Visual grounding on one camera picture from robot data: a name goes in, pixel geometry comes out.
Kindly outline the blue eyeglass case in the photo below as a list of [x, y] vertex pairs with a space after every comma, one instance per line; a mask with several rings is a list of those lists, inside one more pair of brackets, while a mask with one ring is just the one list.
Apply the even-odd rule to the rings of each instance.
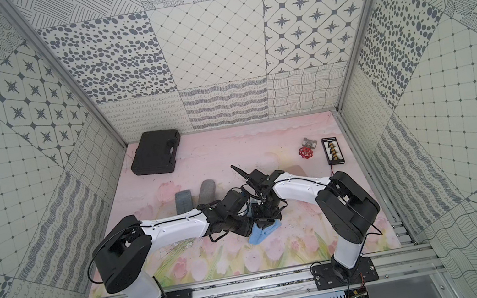
[[258, 227], [253, 228], [252, 234], [249, 237], [248, 242], [251, 245], [258, 245], [262, 243], [273, 231], [273, 227], [260, 229]]

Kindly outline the blue microfiber cloth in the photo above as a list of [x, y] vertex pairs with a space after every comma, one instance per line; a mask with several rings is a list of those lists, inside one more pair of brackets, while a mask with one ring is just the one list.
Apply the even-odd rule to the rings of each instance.
[[274, 209], [262, 204], [251, 204], [251, 214], [254, 219], [254, 226], [250, 236], [253, 245], [262, 242], [281, 225], [280, 220], [275, 217]]

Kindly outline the pink eyeglass case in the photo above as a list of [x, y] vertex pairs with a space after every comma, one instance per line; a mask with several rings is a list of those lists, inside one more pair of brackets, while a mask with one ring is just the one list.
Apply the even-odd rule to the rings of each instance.
[[295, 165], [295, 166], [291, 166], [291, 167], [288, 167], [286, 169], [286, 171], [292, 175], [295, 175], [297, 177], [305, 177], [307, 176], [307, 173], [304, 171], [304, 169], [300, 166], [300, 165]]

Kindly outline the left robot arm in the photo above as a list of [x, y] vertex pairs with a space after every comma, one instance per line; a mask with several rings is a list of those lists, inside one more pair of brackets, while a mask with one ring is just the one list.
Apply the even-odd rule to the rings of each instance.
[[165, 298], [161, 285], [143, 270], [150, 253], [193, 238], [216, 242], [228, 233], [248, 237], [253, 227], [249, 208], [250, 197], [231, 190], [222, 200], [178, 216], [155, 221], [125, 217], [92, 254], [102, 285], [108, 294]]

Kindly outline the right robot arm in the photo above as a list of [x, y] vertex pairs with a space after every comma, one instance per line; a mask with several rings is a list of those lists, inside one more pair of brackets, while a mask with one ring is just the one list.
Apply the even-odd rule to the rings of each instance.
[[282, 219], [289, 200], [318, 206], [338, 235], [332, 266], [336, 271], [352, 271], [362, 256], [366, 237], [381, 235], [375, 220], [381, 211], [379, 203], [348, 173], [337, 171], [331, 177], [308, 178], [282, 170], [271, 175], [254, 170], [242, 172], [246, 184], [254, 190], [252, 205], [255, 226], [252, 234], [264, 239]]

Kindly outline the black plastic tool case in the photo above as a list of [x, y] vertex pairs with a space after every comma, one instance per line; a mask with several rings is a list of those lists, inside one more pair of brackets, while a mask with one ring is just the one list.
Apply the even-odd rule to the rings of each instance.
[[132, 172], [137, 176], [173, 173], [180, 139], [176, 129], [144, 132], [135, 151]]

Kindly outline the black box with figures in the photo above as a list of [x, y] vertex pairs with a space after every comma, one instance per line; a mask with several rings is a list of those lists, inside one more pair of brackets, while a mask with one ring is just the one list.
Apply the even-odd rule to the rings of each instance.
[[330, 166], [345, 163], [345, 158], [341, 152], [339, 141], [335, 137], [322, 138], [321, 142], [326, 155], [326, 160]]

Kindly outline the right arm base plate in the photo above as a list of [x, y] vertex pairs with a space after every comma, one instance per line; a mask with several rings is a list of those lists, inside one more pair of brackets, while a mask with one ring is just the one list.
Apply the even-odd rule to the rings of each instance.
[[331, 262], [312, 265], [310, 272], [319, 291], [340, 288], [347, 284], [374, 282], [379, 279], [375, 265], [369, 257], [361, 257], [353, 269]]

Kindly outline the aluminium rail frame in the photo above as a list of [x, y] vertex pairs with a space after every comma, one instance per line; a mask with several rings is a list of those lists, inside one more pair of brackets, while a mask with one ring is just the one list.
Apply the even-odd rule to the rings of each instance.
[[[368, 257], [379, 275], [374, 284], [446, 272], [429, 244], [370, 253]], [[190, 284], [186, 288], [193, 290], [191, 298], [298, 298], [316, 291], [308, 265]]]

